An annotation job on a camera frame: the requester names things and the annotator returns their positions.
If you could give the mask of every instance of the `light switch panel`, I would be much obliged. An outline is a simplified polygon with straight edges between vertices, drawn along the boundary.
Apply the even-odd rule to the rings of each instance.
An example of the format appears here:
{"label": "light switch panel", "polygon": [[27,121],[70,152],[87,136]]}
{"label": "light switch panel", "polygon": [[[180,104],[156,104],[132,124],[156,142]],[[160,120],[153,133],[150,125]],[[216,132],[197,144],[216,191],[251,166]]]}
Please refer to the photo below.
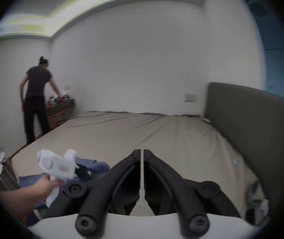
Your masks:
{"label": "light switch panel", "polygon": [[185,95],[185,102],[196,102],[197,95]]}

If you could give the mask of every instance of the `upholstered headboard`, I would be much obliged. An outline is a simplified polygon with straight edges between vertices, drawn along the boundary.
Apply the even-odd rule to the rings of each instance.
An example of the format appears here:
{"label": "upholstered headboard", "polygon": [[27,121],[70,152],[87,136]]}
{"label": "upholstered headboard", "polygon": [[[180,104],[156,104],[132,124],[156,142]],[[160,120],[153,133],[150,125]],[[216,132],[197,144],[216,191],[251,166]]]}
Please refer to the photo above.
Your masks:
{"label": "upholstered headboard", "polygon": [[205,117],[259,177],[271,214],[284,197],[284,98],[211,82]]}

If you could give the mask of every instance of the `person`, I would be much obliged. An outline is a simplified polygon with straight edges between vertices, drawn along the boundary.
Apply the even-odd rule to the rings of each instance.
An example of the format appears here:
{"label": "person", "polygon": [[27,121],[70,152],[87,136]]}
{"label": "person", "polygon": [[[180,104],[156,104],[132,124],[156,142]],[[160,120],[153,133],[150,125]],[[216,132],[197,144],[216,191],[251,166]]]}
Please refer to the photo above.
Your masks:
{"label": "person", "polygon": [[29,187],[0,191],[0,202],[19,221],[24,222],[27,214],[51,193],[52,189],[63,186],[64,181],[50,181],[49,175],[42,176],[35,184]]}
{"label": "person", "polygon": [[[23,88],[29,81],[25,100],[23,100]],[[53,90],[57,93],[59,100],[62,102],[60,91],[48,71],[48,60],[40,57],[39,66],[30,68],[20,83],[20,100],[21,109],[24,113],[25,132],[27,143],[35,141],[34,134],[34,115],[37,114],[43,134],[50,131],[47,119],[47,110],[44,100],[44,85],[50,82]]]}

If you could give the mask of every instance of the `screw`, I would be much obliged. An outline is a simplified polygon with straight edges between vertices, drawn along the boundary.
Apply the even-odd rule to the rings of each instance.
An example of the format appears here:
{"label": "screw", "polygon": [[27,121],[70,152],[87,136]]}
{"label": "screw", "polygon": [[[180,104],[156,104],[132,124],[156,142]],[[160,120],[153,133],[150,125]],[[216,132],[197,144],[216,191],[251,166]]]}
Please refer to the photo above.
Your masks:
{"label": "screw", "polygon": [[86,226],[89,225],[89,222],[87,220],[83,220],[83,221],[81,221],[81,225],[86,227]]}
{"label": "screw", "polygon": [[203,220],[198,220],[198,221],[196,221],[196,224],[198,226],[202,226],[202,225],[204,225],[204,221]]}
{"label": "screw", "polygon": [[74,192],[79,192],[81,190],[81,188],[78,186],[78,185],[72,185],[70,188],[69,188],[69,191],[71,193],[74,193]]}
{"label": "screw", "polygon": [[209,193],[213,193],[215,191],[215,188],[212,185],[205,185],[203,189]]}
{"label": "screw", "polygon": [[83,233],[92,233],[96,230],[97,223],[96,221],[88,216],[82,216],[76,220],[76,229],[79,232]]}
{"label": "screw", "polygon": [[204,215],[197,215],[190,220],[188,227],[193,232],[202,233],[208,230],[209,220]]}

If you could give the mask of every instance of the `person's arm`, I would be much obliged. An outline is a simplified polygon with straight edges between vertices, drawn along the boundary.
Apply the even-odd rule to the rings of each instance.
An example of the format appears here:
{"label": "person's arm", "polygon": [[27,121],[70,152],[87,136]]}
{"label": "person's arm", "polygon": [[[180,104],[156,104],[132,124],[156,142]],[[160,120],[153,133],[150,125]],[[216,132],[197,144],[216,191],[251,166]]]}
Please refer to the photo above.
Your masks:
{"label": "person's arm", "polygon": [[64,185],[64,181],[50,181],[49,175],[41,177],[34,185],[13,191],[0,192],[0,202],[12,215],[20,220],[51,193],[52,189]]}
{"label": "person's arm", "polygon": [[23,101],[23,88],[28,80],[28,74],[25,75],[25,77],[22,79],[20,83],[20,101],[21,101],[21,109],[24,111],[24,101]]}
{"label": "person's arm", "polygon": [[57,93],[57,95],[58,95],[58,97],[59,97],[60,102],[62,102],[62,98],[61,98],[61,95],[60,95],[60,91],[59,91],[59,89],[58,89],[57,85],[55,84],[55,82],[53,81],[53,79],[52,79],[52,78],[50,78],[50,79],[49,79],[49,82],[50,82],[50,84],[51,84],[51,86],[52,86],[53,90]]}

